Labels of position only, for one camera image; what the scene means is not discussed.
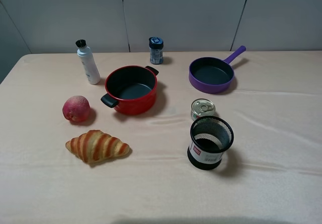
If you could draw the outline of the small blue labelled jar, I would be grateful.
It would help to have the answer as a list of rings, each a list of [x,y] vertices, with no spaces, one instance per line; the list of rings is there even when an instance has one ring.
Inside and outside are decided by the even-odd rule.
[[[149,38],[150,63],[158,65],[163,63],[164,41],[159,37]]]

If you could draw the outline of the red cooking pot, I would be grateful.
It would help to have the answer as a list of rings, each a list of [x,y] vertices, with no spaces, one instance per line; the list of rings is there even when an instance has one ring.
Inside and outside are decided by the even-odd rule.
[[[139,115],[156,101],[158,70],[151,66],[129,65],[116,69],[105,80],[101,101],[124,115]]]

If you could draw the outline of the small tin can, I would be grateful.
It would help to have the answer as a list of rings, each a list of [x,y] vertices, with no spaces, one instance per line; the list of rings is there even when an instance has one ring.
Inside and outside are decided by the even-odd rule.
[[[203,116],[214,116],[215,105],[207,99],[196,99],[191,104],[191,118],[193,121]]]

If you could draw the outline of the purple frying pan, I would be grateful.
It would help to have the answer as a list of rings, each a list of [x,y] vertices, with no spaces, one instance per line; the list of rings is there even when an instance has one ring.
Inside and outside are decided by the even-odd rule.
[[[208,94],[224,92],[234,79],[234,70],[230,63],[245,51],[246,47],[242,45],[224,60],[215,57],[194,60],[189,66],[191,85]]]

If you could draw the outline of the black mesh pen cup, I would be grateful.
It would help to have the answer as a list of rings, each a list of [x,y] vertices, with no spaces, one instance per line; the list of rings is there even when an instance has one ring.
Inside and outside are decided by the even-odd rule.
[[[234,133],[231,126],[216,116],[203,116],[190,128],[191,144],[187,156],[193,166],[201,170],[213,170],[223,154],[232,146]]]

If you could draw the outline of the striped croissant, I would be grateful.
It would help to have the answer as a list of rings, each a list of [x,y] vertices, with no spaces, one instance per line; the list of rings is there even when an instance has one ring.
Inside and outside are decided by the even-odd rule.
[[[86,164],[100,163],[126,156],[128,144],[100,130],[90,130],[66,142],[67,150]]]

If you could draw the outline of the red peach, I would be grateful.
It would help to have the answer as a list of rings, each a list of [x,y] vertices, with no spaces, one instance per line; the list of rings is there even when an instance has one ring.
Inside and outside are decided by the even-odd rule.
[[[86,121],[90,115],[90,105],[83,96],[72,96],[63,105],[62,113],[66,120],[72,122]]]

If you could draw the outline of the white bottle with black brush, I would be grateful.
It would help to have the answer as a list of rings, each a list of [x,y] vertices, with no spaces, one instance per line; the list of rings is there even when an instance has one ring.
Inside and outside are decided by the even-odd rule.
[[[77,46],[77,55],[80,58],[85,75],[91,85],[96,85],[100,82],[101,77],[97,69],[92,50],[87,46],[85,40],[80,39],[75,42]]]

